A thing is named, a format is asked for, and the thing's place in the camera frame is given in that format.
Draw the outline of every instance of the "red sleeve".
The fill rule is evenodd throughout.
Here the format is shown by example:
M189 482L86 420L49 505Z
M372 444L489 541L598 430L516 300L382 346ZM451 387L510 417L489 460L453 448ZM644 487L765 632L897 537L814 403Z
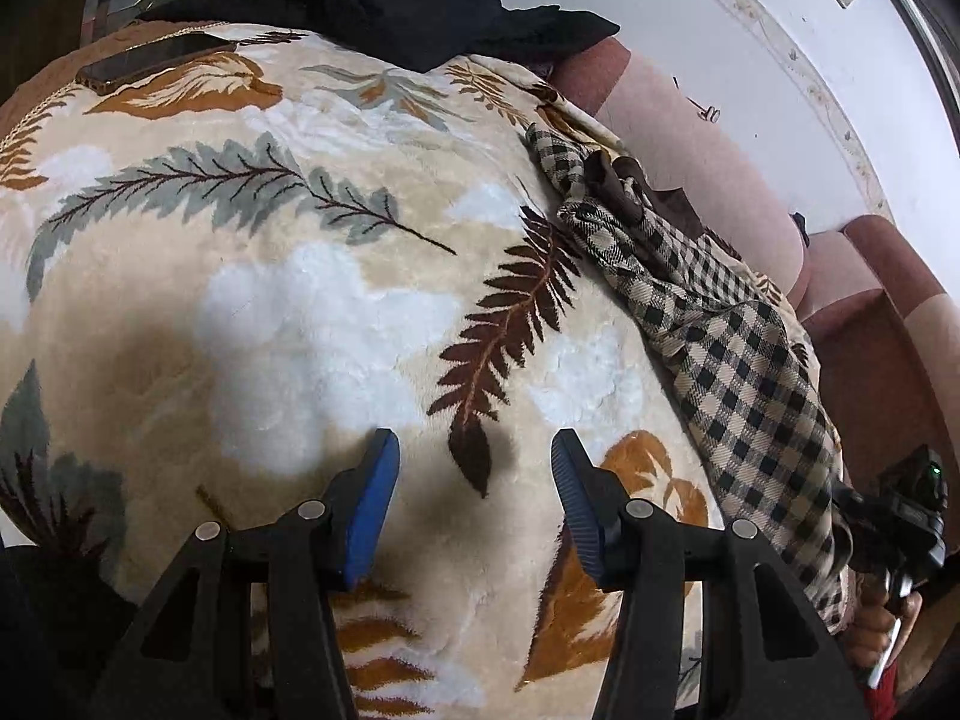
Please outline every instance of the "red sleeve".
M867 704L871 720L893 720L896 714L896 661L894 661L880 678L876 690L861 688L863 700Z

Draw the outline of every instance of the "beige blanket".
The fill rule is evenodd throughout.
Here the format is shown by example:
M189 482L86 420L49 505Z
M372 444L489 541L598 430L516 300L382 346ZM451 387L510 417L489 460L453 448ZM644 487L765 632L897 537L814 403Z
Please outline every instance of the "beige blanket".
M0 505L138 601L198 523L272 521L390 427L373 577L335 604L361 715L589 716L618 598L560 538L553 434L720 526L520 136L616 138L517 66L206 31L240 46L108 98L68 84L0 145Z

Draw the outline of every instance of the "black and beige checkered cloth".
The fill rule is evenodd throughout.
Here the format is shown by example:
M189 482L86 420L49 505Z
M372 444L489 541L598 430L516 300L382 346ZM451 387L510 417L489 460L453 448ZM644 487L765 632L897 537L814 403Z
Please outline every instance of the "black and beige checkered cloth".
M715 255L653 212L635 180L629 226L592 195L582 146L532 124L527 141L565 199L557 213L624 298L673 376L724 517L747 517L791 566L824 623L843 614L850 536L834 512L836 432L774 306ZM659 277L651 274L653 260Z

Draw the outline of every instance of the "smartphone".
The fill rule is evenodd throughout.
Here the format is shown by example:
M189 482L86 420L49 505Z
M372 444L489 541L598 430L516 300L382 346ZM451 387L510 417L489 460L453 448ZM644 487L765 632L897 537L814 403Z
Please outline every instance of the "smartphone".
M137 46L80 68L77 83L92 89L98 95L109 95L124 84L145 79L161 70L182 65L210 53L232 52L236 47L236 42L205 32L188 32Z

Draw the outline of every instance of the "hand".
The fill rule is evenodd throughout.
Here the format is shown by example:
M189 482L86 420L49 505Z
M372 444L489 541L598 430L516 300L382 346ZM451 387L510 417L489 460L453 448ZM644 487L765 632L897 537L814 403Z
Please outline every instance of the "hand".
M872 581L864 581L860 589L860 602L853 616L853 623L841 635L844 654L847 663L859 668L873 668L880 660L883 651L890 644L890 629L896 618L883 605L887 602L887 594ZM923 599L918 592L913 592L904 599L904 614L901 618L901 631L896 637L896 647L890 654L887 664L896 660L907 637L913 630Z

